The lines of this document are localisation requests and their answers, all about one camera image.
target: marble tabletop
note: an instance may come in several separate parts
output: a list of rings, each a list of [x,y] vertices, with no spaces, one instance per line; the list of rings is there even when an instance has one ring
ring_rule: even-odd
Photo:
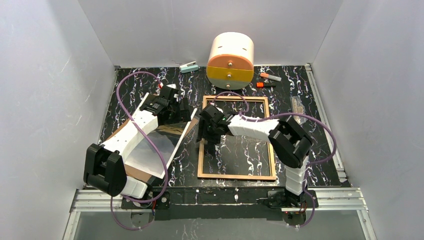
[[[206,68],[200,67],[198,71],[180,73],[178,67],[154,68],[120,68],[117,70],[117,81],[110,98],[107,114],[101,130],[99,143],[107,139],[127,119],[124,111],[118,104],[116,87],[118,82],[126,75],[146,71],[153,73],[164,84],[176,84],[183,91],[189,103],[197,108],[199,114],[204,95],[216,95],[225,91],[213,86],[206,77]],[[308,76],[304,66],[256,66],[254,77],[249,86],[235,90],[242,96],[268,97],[270,115],[292,112],[291,96],[299,96],[305,106],[305,114],[318,120],[320,115],[315,102]],[[266,72],[279,76],[281,82],[273,81],[276,87],[256,88],[256,82],[263,82],[259,76]],[[158,82],[151,76],[139,74],[128,79],[121,87],[120,94],[123,103],[133,113],[146,93],[158,93]],[[244,109],[242,102],[220,103],[224,111],[239,111]],[[250,103],[248,116],[263,117],[263,104]],[[313,142],[310,161],[321,160],[330,154],[331,150],[324,130],[311,121],[305,122],[302,127],[311,135]],[[169,186],[171,187],[282,187],[285,182],[283,164],[274,154],[276,181],[258,180],[233,180],[233,179],[200,179],[197,177],[199,144],[196,143],[197,128],[195,127],[183,139],[177,150],[170,167]],[[226,137],[217,146],[206,146],[204,152],[203,173],[213,174],[242,174],[242,175],[268,175],[270,174],[267,145],[261,141],[247,137]],[[313,165],[308,172],[310,186],[340,186],[336,167],[332,160],[324,164]],[[160,186],[163,180],[156,179],[153,186]]]

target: cylindrical container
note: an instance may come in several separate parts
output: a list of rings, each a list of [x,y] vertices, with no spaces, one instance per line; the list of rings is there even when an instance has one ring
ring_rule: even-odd
[[[238,32],[219,34],[212,43],[206,75],[221,89],[242,89],[252,81],[254,44]]]

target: white wall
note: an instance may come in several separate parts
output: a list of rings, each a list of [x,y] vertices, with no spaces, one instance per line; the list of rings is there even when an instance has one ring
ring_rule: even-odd
[[[422,239],[424,1],[346,0],[312,65],[378,239]]]
[[[0,239],[62,239],[114,68],[76,0],[0,7]]]
[[[214,38],[241,32],[254,64],[313,62],[342,0],[79,0],[114,65],[206,66]]]

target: rectangular wooden frame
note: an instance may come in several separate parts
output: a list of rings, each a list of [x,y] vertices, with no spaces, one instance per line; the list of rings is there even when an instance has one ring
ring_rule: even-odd
[[[203,105],[202,109],[204,109],[208,101],[212,101],[215,98],[215,96],[212,95],[206,95],[203,96]],[[245,96],[244,99],[246,99],[247,102],[258,102],[263,103],[263,109],[265,117],[270,116],[270,109],[268,106],[268,98],[265,96]],[[227,102],[241,102],[243,101],[238,96],[219,96],[216,101],[227,101]],[[198,178],[214,178],[214,179],[241,179],[241,180],[276,180],[276,164],[274,160],[274,150],[273,146],[268,143],[268,159],[269,159],[269,176],[256,176],[256,175],[235,175],[235,174],[212,174],[212,173],[203,173],[203,158],[204,158],[204,144],[205,140],[202,139],[200,141],[199,146],[199,157],[198,157],[198,166],[197,166],[197,177]]]

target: robotic arm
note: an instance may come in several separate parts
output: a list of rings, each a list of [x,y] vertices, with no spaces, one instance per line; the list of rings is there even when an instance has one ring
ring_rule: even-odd
[[[191,121],[189,101],[178,101],[176,88],[175,84],[164,86],[159,95],[147,93],[141,101],[132,117],[146,134],[158,126]],[[133,124],[127,124],[102,145],[93,143],[86,152],[84,182],[113,197],[142,198],[147,184],[127,176],[124,162],[143,138]]]
[[[311,137],[290,116],[287,119],[255,121],[242,119],[238,113],[223,113],[208,104],[200,113],[197,141],[219,144],[222,135],[248,136],[272,144],[286,170],[285,195],[294,205],[304,201],[303,181],[312,147]]]

